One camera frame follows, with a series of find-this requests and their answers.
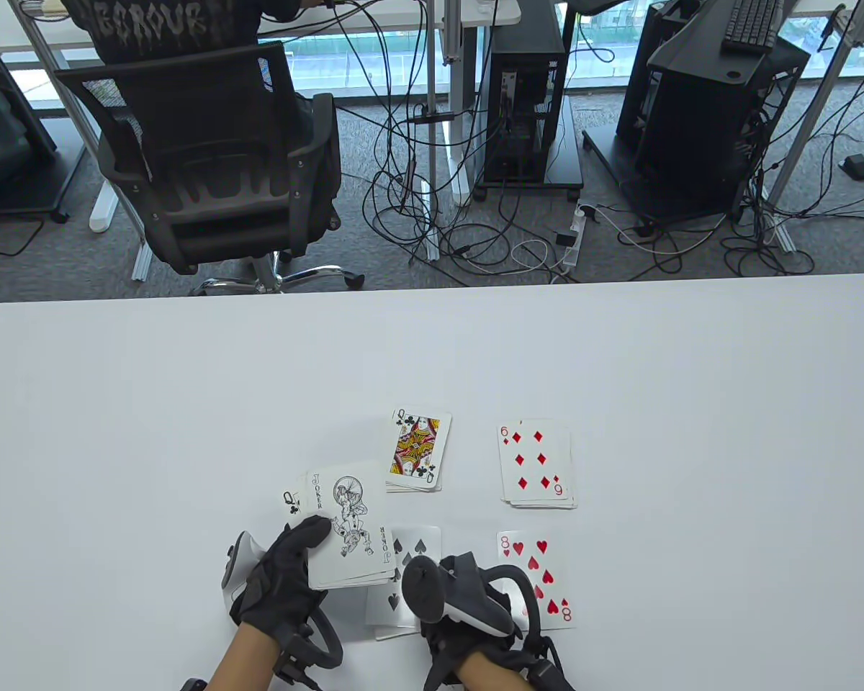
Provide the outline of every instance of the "playing card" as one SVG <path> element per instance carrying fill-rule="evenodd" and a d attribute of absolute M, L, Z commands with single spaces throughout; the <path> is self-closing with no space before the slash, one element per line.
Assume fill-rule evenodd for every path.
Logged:
<path fill-rule="evenodd" d="M 574 628 L 576 616 L 560 542 L 546 530 L 508 530 L 497 535 L 497 546 L 499 563 L 518 566 L 528 576 L 541 615 L 541 629 Z M 499 585 L 510 597 L 516 623 L 527 631 L 528 612 L 521 591 L 508 580 L 501 580 Z"/>
<path fill-rule="evenodd" d="M 419 628 L 406 602 L 403 602 L 403 569 L 413 557 L 428 556 L 436 563 L 441 560 L 441 529 L 432 525 L 392 526 L 393 552 L 395 552 L 395 579 L 386 585 L 369 588 L 365 604 L 365 623 L 375 626 L 410 626 Z"/>
<path fill-rule="evenodd" d="M 392 415 L 390 441 L 385 463 L 389 486 L 421 491 L 441 488 L 441 462 L 451 429 L 451 414 L 432 408 L 409 405 Z"/>
<path fill-rule="evenodd" d="M 567 502 L 572 492 L 570 431 L 551 419 L 499 425 L 503 497 L 510 504 Z"/>
<path fill-rule="evenodd" d="M 306 474 L 297 477 L 294 484 L 288 484 L 281 494 L 285 521 L 292 528 L 301 523 L 301 520 L 304 520 L 304 517 L 307 515 L 305 513 L 306 507 L 301 506 L 301 488 L 304 487 L 305 477 Z"/>
<path fill-rule="evenodd" d="M 397 636 L 419 633 L 418 626 L 375 626 L 375 641 L 388 641 Z"/>
<path fill-rule="evenodd" d="M 330 535 L 308 556 L 311 588 L 365 585 L 359 580 L 393 575 L 387 498 L 375 461 L 309 470 L 301 494 L 303 513 L 333 521 Z"/>

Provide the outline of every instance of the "hand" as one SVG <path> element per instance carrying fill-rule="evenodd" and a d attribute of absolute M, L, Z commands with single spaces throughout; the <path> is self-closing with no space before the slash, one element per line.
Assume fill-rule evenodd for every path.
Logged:
<path fill-rule="evenodd" d="M 453 556 L 447 556 L 441 560 L 441 565 L 445 569 L 453 569 L 453 560 Z M 499 602 L 505 611 L 511 612 L 508 595 L 497 592 L 490 585 L 485 585 L 485 591 L 487 596 Z M 497 638 L 479 631 L 474 626 L 444 616 L 435 624 L 420 623 L 419 631 L 428 642 L 429 652 L 432 654 L 432 669 L 426 677 L 423 691 L 435 691 L 442 684 L 461 684 L 456 672 L 464 664 L 465 659 L 474 652 L 482 652 L 489 661 L 506 669 L 514 669 L 517 666 L 516 657 L 517 652 L 520 651 L 513 653 L 512 645 L 516 638 L 521 637 L 518 628 L 511 636 Z"/>
<path fill-rule="evenodd" d="M 230 610 L 234 621 L 276 639 L 282 625 L 301 628 L 324 595 L 307 585 L 307 549 L 329 534 L 330 520 L 323 516 L 310 516 L 293 530 L 286 525 L 250 572 L 243 595 Z"/>

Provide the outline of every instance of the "black cable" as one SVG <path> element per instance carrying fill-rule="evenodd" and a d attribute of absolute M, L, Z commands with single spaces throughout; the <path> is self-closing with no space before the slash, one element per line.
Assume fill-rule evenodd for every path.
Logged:
<path fill-rule="evenodd" d="M 32 231 L 32 234 L 28 237 L 28 239 L 23 243 L 23 245 L 16 251 L 2 251 L 0 250 L 0 257 L 18 257 L 20 254 L 24 253 L 28 249 L 28 246 L 32 244 L 32 240 L 38 237 L 38 233 L 41 233 L 41 230 L 45 227 L 44 218 L 33 218 L 28 216 L 22 216 L 21 214 L 0 214 L 0 223 L 4 220 L 20 220 L 20 221 L 28 221 L 35 222 L 37 224 L 35 230 Z"/>

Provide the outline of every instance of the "spade card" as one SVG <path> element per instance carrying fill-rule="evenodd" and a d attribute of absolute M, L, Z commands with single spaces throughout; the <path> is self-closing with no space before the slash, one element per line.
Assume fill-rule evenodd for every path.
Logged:
<path fill-rule="evenodd" d="M 410 626 L 419 629 L 406 602 L 403 602 L 403 569 L 413 557 L 428 556 L 436 563 L 441 560 L 441 529 L 432 525 L 396 525 L 390 529 L 395 552 L 395 581 L 369 588 L 365 605 L 365 623 L 375 626 Z"/>

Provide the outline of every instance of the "chair wheel base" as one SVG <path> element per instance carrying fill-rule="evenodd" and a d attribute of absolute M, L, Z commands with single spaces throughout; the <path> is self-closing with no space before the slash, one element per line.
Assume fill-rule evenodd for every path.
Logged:
<path fill-rule="evenodd" d="M 358 276 L 344 276 L 346 279 L 346 286 L 348 286 L 349 290 L 361 290 L 363 286 L 365 286 L 365 274 L 359 274 Z"/>

